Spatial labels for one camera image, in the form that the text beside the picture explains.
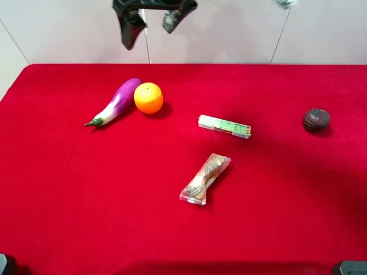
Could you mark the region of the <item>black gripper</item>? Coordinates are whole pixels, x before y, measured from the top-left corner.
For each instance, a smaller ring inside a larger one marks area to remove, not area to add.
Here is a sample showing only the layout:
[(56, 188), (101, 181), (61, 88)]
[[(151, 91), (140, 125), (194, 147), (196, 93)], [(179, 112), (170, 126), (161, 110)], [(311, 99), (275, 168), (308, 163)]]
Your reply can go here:
[(131, 50), (140, 33), (147, 27), (138, 9), (169, 10), (163, 17), (162, 27), (171, 34), (189, 14), (178, 10), (185, 6), (197, 6), (196, 1), (185, 0), (113, 0), (112, 7), (119, 20), (121, 41), (127, 50)]

